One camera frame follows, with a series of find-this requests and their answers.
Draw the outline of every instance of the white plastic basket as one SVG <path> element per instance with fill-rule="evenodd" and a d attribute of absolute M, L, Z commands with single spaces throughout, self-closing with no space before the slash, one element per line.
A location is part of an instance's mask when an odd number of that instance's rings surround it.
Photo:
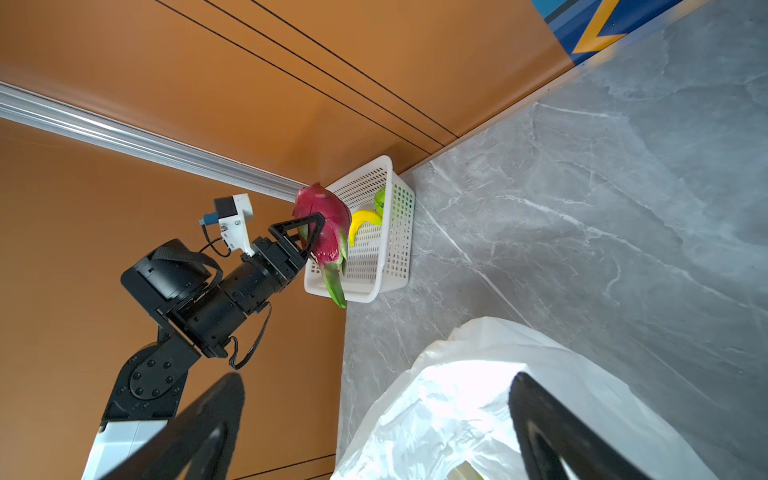
<path fill-rule="evenodd" d="M 355 246 L 349 248 L 341 285 L 351 302 L 370 303 L 379 292 L 408 283 L 413 228 L 413 190 L 392 171 L 392 160 L 382 155 L 327 188 L 353 213 L 375 210 L 374 197 L 386 186 L 382 225 L 364 223 Z M 320 269 L 310 260 L 304 270 L 304 290 L 328 296 Z"/>

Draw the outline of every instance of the banana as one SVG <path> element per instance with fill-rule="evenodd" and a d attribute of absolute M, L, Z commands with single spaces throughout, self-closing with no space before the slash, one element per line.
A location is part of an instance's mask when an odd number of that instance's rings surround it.
<path fill-rule="evenodd" d="M 358 210 L 352 214 L 352 224 L 349 226 L 349 246 L 355 246 L 355 236 L 357 230 L 365 223 L 373 223 L 374 225 L 382 224 L 382 216 L 371 210 Z"/>

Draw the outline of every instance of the pink dragon fruit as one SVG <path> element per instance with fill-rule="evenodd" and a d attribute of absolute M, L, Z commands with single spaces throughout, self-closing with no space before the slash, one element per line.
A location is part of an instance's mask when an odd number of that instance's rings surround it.
<path fill-rule="evenodd" d="M 326 281 L 326 288 L 331 298 L 336 305 L 346 308 L 339 273 L 346 272 L 347 238 L 352 214 L 344 202 L 320 184 L 304 187 L 299 191 L 296 195 L 296 204 L 293 206 L 293 218 L 306 217 L 315 212 L 323 214 L 326 223 L 312 253 L 320 271 L 323 272 L 323 279 Z M 314 226 L 299 228 L 303 246 L 306 246 L 306 240 L 310 237 L 313 228 Z"/>

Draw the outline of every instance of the yellow arrow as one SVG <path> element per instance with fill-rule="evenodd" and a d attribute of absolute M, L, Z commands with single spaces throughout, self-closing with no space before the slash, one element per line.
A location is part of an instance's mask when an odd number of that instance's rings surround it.
<path fill-rule="evenodd" d="M 624 36 L 624 34 L 622 34 L 598 37 L 600 30 L 602 30 L 608 22 L 608 18 L 611 17 L 611 13 L 614 12 L 618 3 L 619 0 L 603 0 L 598 7 L 598 10 L 592 16 L 589 25 L 587 25 L 587 29 L 584 30 L 584 34 L 576 44 L 573 51 L 574 53 L 588 53 L 589 51 L 602 50 Z"/>

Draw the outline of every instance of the plastic bag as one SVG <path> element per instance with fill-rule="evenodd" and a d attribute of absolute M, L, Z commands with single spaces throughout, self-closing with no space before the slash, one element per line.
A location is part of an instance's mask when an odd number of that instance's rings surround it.
<path fill-rule="evenodd" d="M 427 347 L 395 380 L 331 479 L 445 480 L 464 461 L 483 478 L 527 478 L 507 405 L 521 371 L 651 478 L 716 478 L 627 384 L 527 326 L 483 317 Z"/>

